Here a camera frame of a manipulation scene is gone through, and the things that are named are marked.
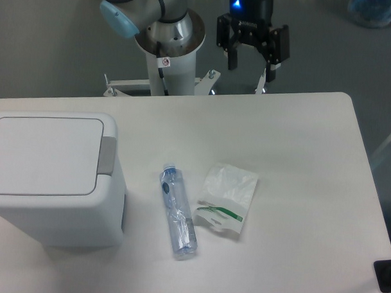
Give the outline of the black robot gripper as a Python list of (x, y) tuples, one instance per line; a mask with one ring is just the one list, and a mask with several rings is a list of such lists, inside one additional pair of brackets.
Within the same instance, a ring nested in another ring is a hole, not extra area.
[(290, 57), (290, 28), (270, 28), (273, 0), (229, 0), (229, 11), (217, 18), (216, 45), (227, 54), (228, 69), (238, 67), (238, 44), (257, 46), (266, 62), (266, 82), (275, 68)]

